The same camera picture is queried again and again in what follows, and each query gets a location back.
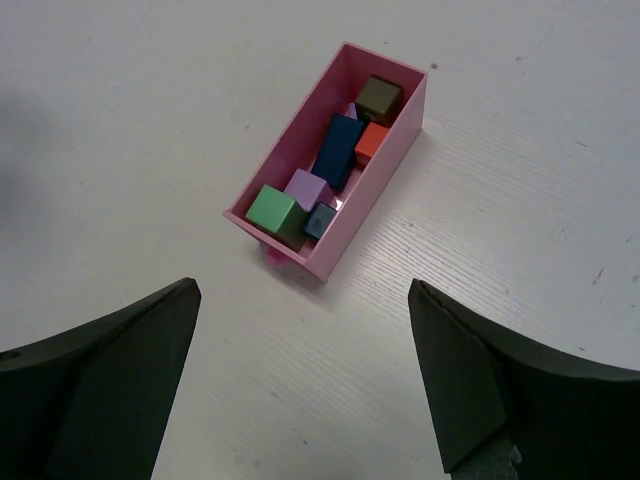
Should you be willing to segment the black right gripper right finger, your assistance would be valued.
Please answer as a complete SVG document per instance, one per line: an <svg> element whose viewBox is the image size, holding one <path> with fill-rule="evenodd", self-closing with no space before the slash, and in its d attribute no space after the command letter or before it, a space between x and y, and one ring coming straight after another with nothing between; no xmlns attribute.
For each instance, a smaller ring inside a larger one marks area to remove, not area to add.
<svg viewBox="0 0 640 480"><path fill-rule="evenodd" d="M635 479L639 374L561 352L414 280L408 303L453 479Z"/></svg>

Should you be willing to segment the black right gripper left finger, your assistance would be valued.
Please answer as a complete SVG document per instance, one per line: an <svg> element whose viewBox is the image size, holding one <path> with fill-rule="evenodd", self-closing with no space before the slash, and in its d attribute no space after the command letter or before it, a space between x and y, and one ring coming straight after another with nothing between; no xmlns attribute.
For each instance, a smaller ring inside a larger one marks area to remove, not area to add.
<svg viewBox="0 0 640 480"><path fill-rule="evenodd" d="M200 304L184 278L2 352L2 478L150 478Z"/></svg>

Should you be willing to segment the small dark blue cube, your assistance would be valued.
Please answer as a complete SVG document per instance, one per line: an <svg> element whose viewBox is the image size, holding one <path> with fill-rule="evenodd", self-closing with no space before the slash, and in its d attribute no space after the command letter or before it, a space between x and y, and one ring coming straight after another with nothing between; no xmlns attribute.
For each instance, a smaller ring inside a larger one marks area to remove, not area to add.
<svg viewBox="0 0 640 480"><path fill-rule="evenodd" d="M319 202L311 211L303 232L314 241L319 241L333 221L337 211L326 203Z"/></svg>

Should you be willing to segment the pink plastic bin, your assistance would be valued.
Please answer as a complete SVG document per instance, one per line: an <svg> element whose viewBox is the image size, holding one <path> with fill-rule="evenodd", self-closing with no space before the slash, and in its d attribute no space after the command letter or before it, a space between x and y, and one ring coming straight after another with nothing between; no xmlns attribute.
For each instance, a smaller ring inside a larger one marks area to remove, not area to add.
<svg viewBox="0 0 640 480"><path fill-rule="evenodd" d="M372 75L403 88L402 109L369 164L354 173L337 196L337 214L318 242L295 252L245 218L265 184L283 188L298 168L309 168L334 113L344 113ZM225 218L320 281L328 280L369 211L422 130L428 74L350 42L344 42L289 120L271 151L247 181Z"/></svg>

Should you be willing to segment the olive wooden cube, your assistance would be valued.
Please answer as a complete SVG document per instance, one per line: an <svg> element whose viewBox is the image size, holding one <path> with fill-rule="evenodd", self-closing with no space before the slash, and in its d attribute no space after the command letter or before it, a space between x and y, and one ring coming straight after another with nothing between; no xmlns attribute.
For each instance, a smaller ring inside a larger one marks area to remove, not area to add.
<svg viewBox="0 0 640 480"><path fill-rule="evenodd" d="M372 75L355 100L357 118L390 128L402 108L403 88Z"/></svg>

